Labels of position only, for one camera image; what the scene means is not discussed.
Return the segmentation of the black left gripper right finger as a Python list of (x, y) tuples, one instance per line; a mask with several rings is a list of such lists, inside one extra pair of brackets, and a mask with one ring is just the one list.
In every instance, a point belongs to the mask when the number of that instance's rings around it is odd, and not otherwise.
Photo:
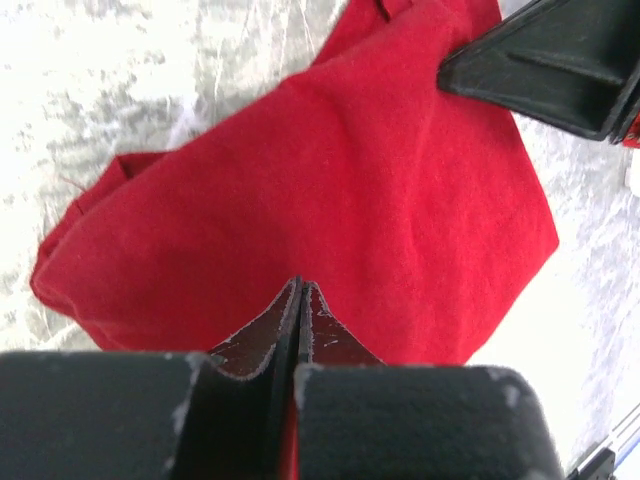
[(302, 479), (559, 479), (539, 400), (498, 366), (388, 366), (306, 284), (294, 375)]

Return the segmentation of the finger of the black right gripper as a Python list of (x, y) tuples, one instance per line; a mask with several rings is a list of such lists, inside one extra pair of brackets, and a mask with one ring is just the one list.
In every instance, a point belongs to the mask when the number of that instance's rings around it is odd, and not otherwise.
[(531, 1), (449, 55), (437, 84), (581, 138), (634, 143), (639, 3)]

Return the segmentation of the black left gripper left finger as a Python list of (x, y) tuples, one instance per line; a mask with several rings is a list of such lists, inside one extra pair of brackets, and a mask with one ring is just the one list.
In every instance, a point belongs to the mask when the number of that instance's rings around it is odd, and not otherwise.
[(2, 477), (290, 478), (302, 293), (206, 353), (4, 353)]

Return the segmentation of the red t shirt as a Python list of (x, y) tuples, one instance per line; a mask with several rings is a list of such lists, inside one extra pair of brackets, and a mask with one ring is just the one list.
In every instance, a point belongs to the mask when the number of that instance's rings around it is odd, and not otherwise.
[(558, 246), (511, 114), (439, 91), (494, 1), (353, 1), (306, 70), (180, 149), (114, 158), (30, 285), (107, 350), (208, 350), (319, 284), (389, 363), (466, 362)]

